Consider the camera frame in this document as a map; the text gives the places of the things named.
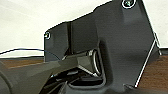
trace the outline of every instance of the electrical cable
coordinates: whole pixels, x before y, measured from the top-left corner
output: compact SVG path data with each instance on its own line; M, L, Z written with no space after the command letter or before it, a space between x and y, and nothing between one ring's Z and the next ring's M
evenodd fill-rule
M0 55L5 54L5 53L9 53L9 52L13 52L13 51L16 51L16 50L36 50L36 51L43 51L43 52L47 52L47 53L49 53L49 54L52 54L52 55L54 55L55 57L57 57L57 59L59 59L57 55L55 55L55 54L53 54L53 53L51 53L51 52L49 52L49 51L42 50L42 49L18 48L18 49L12 49L12 50L8 50L8 51L1 52Z

